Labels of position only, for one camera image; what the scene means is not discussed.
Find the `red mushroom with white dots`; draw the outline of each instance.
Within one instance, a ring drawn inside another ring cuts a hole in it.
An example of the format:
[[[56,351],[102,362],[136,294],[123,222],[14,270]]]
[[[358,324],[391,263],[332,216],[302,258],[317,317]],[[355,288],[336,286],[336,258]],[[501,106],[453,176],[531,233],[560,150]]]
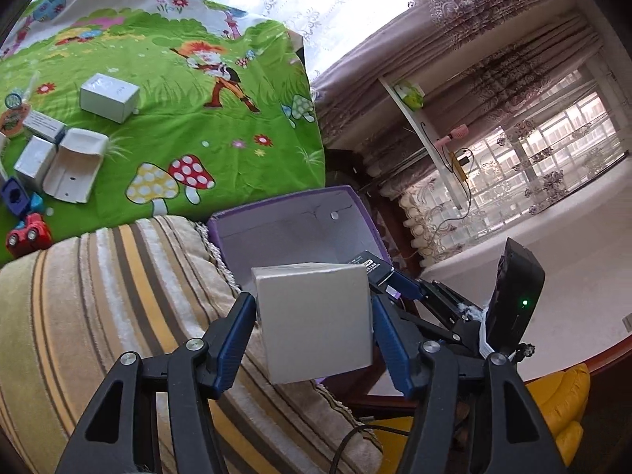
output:
[[[186,154],[174,160],[169,166],[169,174],[184,185],[186,199],[194,205],[200,203],[199,190],[212,189],[215,186],[215,180],[194,154]]]

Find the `green bedsheet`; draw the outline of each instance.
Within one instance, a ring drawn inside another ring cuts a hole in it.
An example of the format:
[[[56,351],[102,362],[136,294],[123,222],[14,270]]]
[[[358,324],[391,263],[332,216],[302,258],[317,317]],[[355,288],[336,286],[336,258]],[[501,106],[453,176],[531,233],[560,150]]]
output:
[[[203,0],[32,3],[2,46],[0,96],[39,72],[33,109],[110,137],[88,203],[42,194],[55,241],[154,212],[201,220],[323,186],[320,133],[294,50],[281,23]],[[79,88],[97,72],[140,87],[137,115],[119,125],[79,109]],[[4,132],[12,175],[27,138]],[[198,164],[206,188],[164,183],[174,179],[169,166],[196,176]],[[2,206],[0,236],[16,221]]]

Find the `cable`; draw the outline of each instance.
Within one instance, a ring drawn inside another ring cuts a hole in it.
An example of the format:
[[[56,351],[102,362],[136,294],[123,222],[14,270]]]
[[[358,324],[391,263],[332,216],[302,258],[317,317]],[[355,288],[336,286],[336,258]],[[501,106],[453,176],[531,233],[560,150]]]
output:
[[[423,133],[426,135],[426,137],[428,136],[428,134],[426,133],[425,130],[425,126],[426,123],[424,122],[420,122],[419,126],[421,127],[421,131],[423,131]],[[404,127],[404,130],[407,130],[411,133],[415,133],[413,132],[411,129]],[[446,157],[445,154],[445,150],[444,147],[441,146],[441,152],[443,154],[441,154],[439,152],[439,150],[437,150],[437,147],[434,145],[434,143],[431,143],[432,147],[434,148],[435,151],[437,151],[437,155],[438,157],[441,159],[441,163],[443,164],[444,168],[446,168],[448,171],[451,172],[451,174],[454,175],[454,177],[456,178],[456,181],[459,182],[459,185],[461,186],[461,189],[463,189],[463,192],[465,193],[465,196],[468,199],[468,210],[467,212],[465,212],[465,215],[461,216],[461,217],[450,217],[447,219],[444,219],[443,221],[441,221],[438,226],[437,229],[435,230],[434,234],[432,234],[431,240],[430,242],[432,243],[434,241],[434,238],[437,236],[437,233],[439,232],[439,230],[441,229],[441,227],[443,226],[444,223],[447,223],[448,221],[461,221],[462,219],[465,219],[467,216],[470,215],[470,210],[472,209],[472,189],[470,189],[470,184],[468,183],[468,181],[465,181],[465,186],[463,185],[463,183],[461,182],[461,179],[458,177],[458,175],[454,172],[454,168],[453,167],[448,167],[448,163],[447,160],[448,158]],[[469,151],[470,155],[472,156],[472,165],[470,166],[470,171],[468,172],[468,175],[470,175],[470,173],[472,172],[472,169],[474,167],[474,153],[472,152],[472,150],[470,150],[470,148],[460,148],[461,150],[464,151]]]
[[[463,192],[465,192],[465,195],[468,198],[468,210],[467,212],[465,212],[465,215],[462,215],[460,217],[449,217],[447,219],[444,219],[443,221],[441,221],[438,226],[437,229],[435,230],[434,234],[432,234],[431,239],[429,240],[430,243],[432,243],[434,241],[434,238],[437,236],[437,233],[439,233],[441,227],[443,226],[444,223],[447,223],[448,221],[461,221],[462,219],[465,219],[467,216],[470,215],[470,210],[472,209],[472,189],[470,189],[470,184],[467,182],[467,180],[465,181],[465,185],[468,188],[468,190],[465,190],[465,186],[463,186],[461,179],[456,176],[456,180],[457,182],[459,182],[459,185],[461,186],[461,188],[463,189]]]
[[[340,459],[342,458],[342,452],[344,451],[344,448],[347,446],[349,441],[353,438],[353,435],[355,435],[359,431],[367,430],[367,429],[386,431],[389,433],[402,435],[404,437],[408,437],[409,435],[407,431],[398,430],[396,428],[389,428],[387,426],[378,426],[377,424],[361,424],[359,426],[356,426],[351,431],[349,431],[342,439],[342,442],[340,442],[340,445],[338,446],[338,449],[336,450],[336,454],[334,454],[334,458],[331,460],[331,466],[329,467],[329,474],[336,474],[336,471],[338,470],[338,463],[340,463]]]

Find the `windowsill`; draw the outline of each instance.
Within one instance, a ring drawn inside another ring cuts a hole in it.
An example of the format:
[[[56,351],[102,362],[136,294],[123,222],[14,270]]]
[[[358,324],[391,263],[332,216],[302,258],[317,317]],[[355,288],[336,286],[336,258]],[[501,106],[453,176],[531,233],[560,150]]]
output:
[[[628,157],[581,191],[576,191],[542,213],[509,226],[461,253],[437,262],[424,270],[421,276],[432,279],[438,278],[440,274],[440,278],[448,278],[498,259],[507,237],[529,247],[529,244],[568,226],[609,199],[615,198],[629,184],[632,184],[632,158]]]

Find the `red toy car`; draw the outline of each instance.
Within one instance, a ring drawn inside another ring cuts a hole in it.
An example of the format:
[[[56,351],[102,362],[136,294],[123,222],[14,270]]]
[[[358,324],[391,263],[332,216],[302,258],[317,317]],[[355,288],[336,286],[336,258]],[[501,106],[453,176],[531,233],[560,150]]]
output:
[[[47,250],[52,244],[51,230],[38,213],[28,214],[24,228],[13,229],[6,236],[6,248],[14,258],[33,251]]]

